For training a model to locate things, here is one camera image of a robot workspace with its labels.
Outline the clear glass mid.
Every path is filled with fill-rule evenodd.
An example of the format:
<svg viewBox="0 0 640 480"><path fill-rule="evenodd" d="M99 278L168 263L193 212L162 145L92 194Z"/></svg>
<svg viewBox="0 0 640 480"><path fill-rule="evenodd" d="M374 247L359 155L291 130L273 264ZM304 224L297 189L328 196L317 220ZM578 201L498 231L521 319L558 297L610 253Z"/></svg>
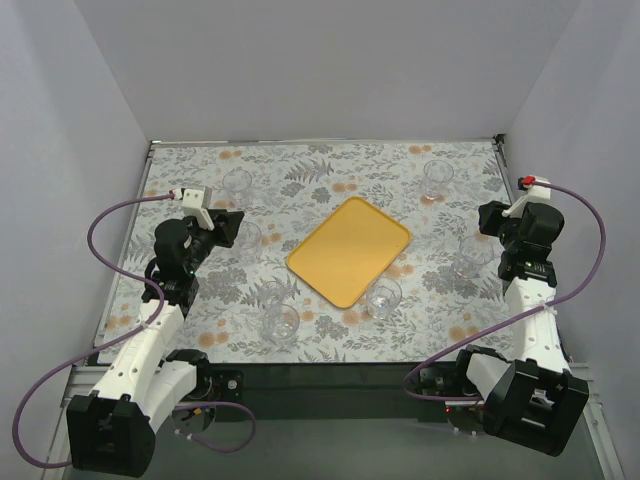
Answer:
<svg viewBox="0 0 640 480"><path fill-rule="evenodd" d="M243 221L232 247L235 258L243 261L257 261L262 252L262 231L253 222Z"/></svg>
<svg viewBox="0 0 640 480"><path fill-rule="evenodd" d="M477 234L465 237L452 264L453 272L466 279L480 276L482 270L494 259L494 249L488 236Z"/></svg>

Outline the clear glass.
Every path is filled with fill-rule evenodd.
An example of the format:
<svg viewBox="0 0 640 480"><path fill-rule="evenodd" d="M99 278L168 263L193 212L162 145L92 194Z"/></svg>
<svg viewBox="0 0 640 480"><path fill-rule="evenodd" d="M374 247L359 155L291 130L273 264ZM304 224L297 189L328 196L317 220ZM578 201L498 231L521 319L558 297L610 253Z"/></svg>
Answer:
<svg viewBox="0 0 640 480"><path fill-rule="evenodd" d="M453 167L443 160L429 161L423 168L421 196L429 200L441 197L454 176Z"/></svg>
<svg viewBox="0 0 640 480"><path fill-rule="evenodd" d="M252 201L252 175L244 169L228 172L222 185L230 200L238 207L246 207Z"/></svg>
<svg viewBox="0 0 640 480"><path fill-rule="evenodd" d="M267 308L262 319L263 337L278 346L292 343L300 326L297 310L290 305L278 304Z"/></svg>
<svg viewBox="0 0 640 480"><path fill-rule="evenodd" d="M381 276L368 287L366 308L376 320L387 318L402 299L401 286L392 278Z"/></svg>

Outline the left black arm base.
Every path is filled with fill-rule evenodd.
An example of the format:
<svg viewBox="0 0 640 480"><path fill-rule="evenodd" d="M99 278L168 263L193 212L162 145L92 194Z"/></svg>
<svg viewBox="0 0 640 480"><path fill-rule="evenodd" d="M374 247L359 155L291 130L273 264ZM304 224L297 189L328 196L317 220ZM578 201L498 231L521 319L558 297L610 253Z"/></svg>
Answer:
<svg viewBox="0 0 640 480"><path fill-rule="evenodd" d="M236 402L240 399L244 374L240 370L215 369L210 375L198 380L196 388L180 402L196 404L215 401ZM175 427L187 434L200 434L215 422L216 407L192 408L174 411L171 419Z"/></svg>

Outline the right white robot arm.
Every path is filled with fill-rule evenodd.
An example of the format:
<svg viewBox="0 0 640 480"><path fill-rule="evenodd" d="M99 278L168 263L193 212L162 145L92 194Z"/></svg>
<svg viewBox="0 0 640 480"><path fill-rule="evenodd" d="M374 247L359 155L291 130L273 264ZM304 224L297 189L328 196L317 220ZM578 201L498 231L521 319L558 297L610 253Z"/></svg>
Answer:
<svg viewBox="0 0 640 480"><path fill-rule="evenodd" d="M500 241L498 276L514 324L513 357L469 345L456 368L484 401L485 433L560 455L589 398L586 381L575 377L564 357L550 303L557 278L548 256L564 227L554 207L528 202L517 216L491 201L479 208L479 230Z"/></svg>

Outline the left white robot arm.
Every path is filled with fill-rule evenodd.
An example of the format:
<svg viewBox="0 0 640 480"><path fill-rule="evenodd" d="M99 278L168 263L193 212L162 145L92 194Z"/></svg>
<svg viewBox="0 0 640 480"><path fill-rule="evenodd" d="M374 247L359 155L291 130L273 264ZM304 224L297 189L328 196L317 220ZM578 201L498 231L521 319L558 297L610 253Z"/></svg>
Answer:
<svg viewBox="0 0 640 480"><path fill-rule="evenodd" d="M74 468L138 478L156 433L183 401L206 410L213 381L199 350L168 349L196 298L197 269L216 247L230 248L244 214L208 209L159 224L137 324L104 376L66 410Z"/></svg>

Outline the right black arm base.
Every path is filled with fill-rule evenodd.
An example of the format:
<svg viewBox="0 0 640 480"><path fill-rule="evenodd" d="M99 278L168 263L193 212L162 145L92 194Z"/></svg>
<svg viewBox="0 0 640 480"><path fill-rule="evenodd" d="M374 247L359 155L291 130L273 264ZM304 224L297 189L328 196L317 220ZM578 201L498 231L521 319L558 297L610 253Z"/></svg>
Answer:
<svg viewBox="0 0 640 480"><path fill-rule="evenodd" d="M437 408L438 422L454 434L485 435L482 424L484 401L467 380L462 379L453 362L434 363L409 381L409 390L422 396L434 396L430 404Z"/></svg>

